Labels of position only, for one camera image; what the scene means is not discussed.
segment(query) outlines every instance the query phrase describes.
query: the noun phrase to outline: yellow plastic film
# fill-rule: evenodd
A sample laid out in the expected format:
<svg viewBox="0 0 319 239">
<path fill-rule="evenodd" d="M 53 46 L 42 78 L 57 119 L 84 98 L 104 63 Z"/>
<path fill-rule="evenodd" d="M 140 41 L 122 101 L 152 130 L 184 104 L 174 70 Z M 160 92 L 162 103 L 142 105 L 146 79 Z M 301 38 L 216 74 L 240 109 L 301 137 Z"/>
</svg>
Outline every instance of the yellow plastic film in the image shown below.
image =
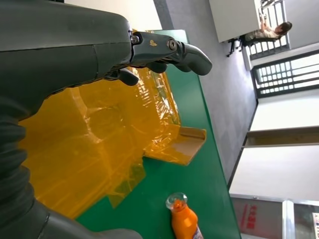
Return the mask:
<svg viewBox="0 0 319 239">
<path fill-rule="evenodd" d="M 24 165 L 38 200 L 75 218 L 105 195 L 113 206 L 122 201 L 145 176 L 143 155 L 183 165 L 194 157 L 198 145 L 179 147 L 190 138 L 180 134 L 166 74 L 131 70 L 138 85 L 101 80 L 66 89 L 21 122 L 27 132 L 20 143 L 28 151 Z M 203 144 L 205 131 L 199 131 Z"/>
</svg>

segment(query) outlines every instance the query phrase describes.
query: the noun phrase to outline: green table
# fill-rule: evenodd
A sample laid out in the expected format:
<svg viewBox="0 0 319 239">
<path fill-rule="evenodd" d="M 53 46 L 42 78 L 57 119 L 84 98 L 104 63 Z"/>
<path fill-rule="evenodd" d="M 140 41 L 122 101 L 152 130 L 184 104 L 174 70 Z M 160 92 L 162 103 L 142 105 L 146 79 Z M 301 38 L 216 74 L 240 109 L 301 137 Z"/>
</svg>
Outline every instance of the green table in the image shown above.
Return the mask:
<svg viewBox="0 0 319 239">
<path fill-rule="evenodd" d="M 187 42 L 184 30 L 156 33 Z M 171 193 L 183 192 L 205 239 L 240 239 L 200 79 L 174 66 L 169 66 L 167 75 L 182 125 L 206 129 L 206 144 L 187 167 L 144 158 L 147 176 L 122 203 L 113 209 L 105 197 L 78 221 L 92 231 L 128 228 L 144 239 L 174 239 L 165 201 Z"/>
</svg>

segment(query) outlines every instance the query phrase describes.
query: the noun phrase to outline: person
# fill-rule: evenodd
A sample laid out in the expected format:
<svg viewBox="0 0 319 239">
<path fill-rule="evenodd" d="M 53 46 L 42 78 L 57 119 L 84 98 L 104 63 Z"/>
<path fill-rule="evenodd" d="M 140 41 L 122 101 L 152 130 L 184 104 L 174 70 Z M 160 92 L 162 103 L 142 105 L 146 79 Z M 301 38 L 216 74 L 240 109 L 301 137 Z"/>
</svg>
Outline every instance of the person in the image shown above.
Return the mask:
<svg viewBox="0 0 319 239">
<path fill-rule="evenodd" d="M 261 17 L 261 25 L 259 30 L 252 31 L 245 35 L 245 40 L 250 41 L 255 38 L 277 38 L 287 34 L 293 24 L 291 22 L 284 22 L 277 26 L 274 30 L 269 27 L 264 17 Z"/>
</svg>

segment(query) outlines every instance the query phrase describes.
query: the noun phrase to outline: orange bottle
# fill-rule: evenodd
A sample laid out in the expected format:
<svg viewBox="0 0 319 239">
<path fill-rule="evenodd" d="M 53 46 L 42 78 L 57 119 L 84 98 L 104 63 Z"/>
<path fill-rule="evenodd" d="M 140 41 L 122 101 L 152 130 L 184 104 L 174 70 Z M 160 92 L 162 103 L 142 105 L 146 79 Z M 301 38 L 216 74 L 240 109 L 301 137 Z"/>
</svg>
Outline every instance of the orange bottle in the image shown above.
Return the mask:
<svg viewBox="0 0 319 239">
<path fill-rule="evenodd" d="M 166 200 L 172 212 L 172 226 L 177 239 L 203 239 L 198 228 L 197 216 L 190 210 L 187 198 L 183 193 L 174 193 Z"/>
</svg>

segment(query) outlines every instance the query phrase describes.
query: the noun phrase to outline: white wall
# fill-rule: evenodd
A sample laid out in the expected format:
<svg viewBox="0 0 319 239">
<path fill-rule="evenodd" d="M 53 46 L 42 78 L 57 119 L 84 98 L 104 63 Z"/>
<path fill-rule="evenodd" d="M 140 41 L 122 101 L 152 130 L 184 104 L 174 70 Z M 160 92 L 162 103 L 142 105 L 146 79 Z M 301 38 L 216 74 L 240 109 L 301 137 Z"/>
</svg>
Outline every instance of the white wall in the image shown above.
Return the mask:
<svg viewBox="0 0 319 239">
<path fill-rule="evenodd" d="M 262 64 L 265 64 L 268 62 L 278 61 L 278 60 L 286 59 L 288 57 L 298 56 L 300 54 L 305 54 L 305 53 L 318 51 L 318 50 L 319 50 L 319 43 L 315 43 L 315 44 L 311 44 L 311 45 L 308 45 L 308 46 L 304 46 L 304 47 L 300 47 L 300 48 L 296 48 L 293 50 L 283 51 L 283 52 L 280 52 L 280 53 L 277 53 L 274 55 L 252 60 L 251 64 L 252 64 L 252 67 L 254 67 L 254 66 L 262 65 Z"/>
<path fill-rule="evenodd" d="M 209 5 L 218 42 L 260 28 L 260 0 L 209 0 Z"/>
<path fill-rule="evenodd" d="M 153 0 L 65 0 L 65 3 L 117 13 L 138 30 L 162 30 Z"/>
<path fill-rule="evenodd" d="M 245 148 L 230 193 L 319 201 L 319 145 Z"/>
<path fill-rule="evenodd" d="M 292 49 L 319 42 L 318 0 L 286 0 L 286 14 L 293 23 L 290 31 Z"/>
<path fill-rule="evenodd" d="M 259 99 L 250 130 L 319 125 L 319 89 Z"/>
</svg>

